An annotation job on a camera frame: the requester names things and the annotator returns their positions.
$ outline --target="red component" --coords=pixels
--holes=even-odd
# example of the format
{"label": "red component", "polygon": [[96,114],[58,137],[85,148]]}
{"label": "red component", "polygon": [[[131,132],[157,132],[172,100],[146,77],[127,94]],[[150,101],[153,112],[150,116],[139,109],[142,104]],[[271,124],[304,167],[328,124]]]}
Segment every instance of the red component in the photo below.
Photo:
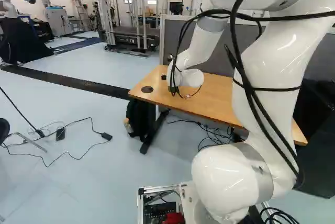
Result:
{"label": "red component", "polygon": [[167,220],[163,224],[185,224],[184,216],[180,212],[166,214]]}

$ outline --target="table leg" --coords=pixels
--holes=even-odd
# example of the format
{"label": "table leg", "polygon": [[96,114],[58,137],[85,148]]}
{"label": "table leg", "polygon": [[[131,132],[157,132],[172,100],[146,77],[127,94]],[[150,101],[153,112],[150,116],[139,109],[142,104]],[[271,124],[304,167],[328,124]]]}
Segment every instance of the table leg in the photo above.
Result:
{"label": "table leg", "polygon": [[148,132],[148,135],[140,149],[140,153],[142,154],[146,154],[152,141],[153,138],[155,137],[157,131],[159,130],[159,128],[161,127],[162,123],[164,122],[164,119],[167,117],[167,115],[169,114],[169,110],[166,110],[164,112],[162,112],[159,116],[159,118],[153,123],[153,125],[150,127],[150,130]]}

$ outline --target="gray partition panel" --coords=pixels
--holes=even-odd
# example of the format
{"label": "gray partition panel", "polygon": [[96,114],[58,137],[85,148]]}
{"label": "gray partition panel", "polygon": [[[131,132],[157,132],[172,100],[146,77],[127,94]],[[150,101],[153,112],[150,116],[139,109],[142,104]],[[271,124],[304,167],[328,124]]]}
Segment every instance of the gray partition panel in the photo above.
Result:
{"label": "gray partition panel", "polygon": [[[184,21],[179,20],[165,20],[163,59],[163,64],[165,65],[169,64],[169,55],[175,54],[179,33],[184,23]],[[195,23],[190,25],[187,33],[185,34],[180,52],[188,48],[191,42],[194,26]],[[251,45],[258,35],[257,26],[237,25],[236,30],[241,51]],[[232,77],[233,69],[224,49],[225,43],[233,51],[229,29],[226,29],[222,34],[221,39],[210,59],[207,62],[195,67],[206,73]],[[333,43],[335,43],[335,35],[327,34],[314,53],[304,78],[313,80],[335,79],[335,46]]]}

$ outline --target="black chair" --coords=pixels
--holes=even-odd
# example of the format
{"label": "black chair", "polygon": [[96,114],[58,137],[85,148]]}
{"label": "black chair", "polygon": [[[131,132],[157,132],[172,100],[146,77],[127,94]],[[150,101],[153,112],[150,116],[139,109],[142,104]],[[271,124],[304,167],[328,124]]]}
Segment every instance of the black chair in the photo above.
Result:
{"label": "black chair", "polygon": [[8,137],[10,125],[4,118],[0,118],[0,144],[2,144]]}

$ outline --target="power adapter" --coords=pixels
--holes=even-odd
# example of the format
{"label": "power adapter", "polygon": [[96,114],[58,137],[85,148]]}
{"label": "power adapter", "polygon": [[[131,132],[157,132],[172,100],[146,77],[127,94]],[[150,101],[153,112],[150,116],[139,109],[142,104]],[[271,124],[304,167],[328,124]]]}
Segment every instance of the power adapter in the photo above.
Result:
{"label": "power adapter", "polygon": [[101,133],[101,137],[103,137],[104,139],[106,139],[108,141],[110,141],[113,138],[112,135],[109,135],[108,133],[105,133],[105,132]]}

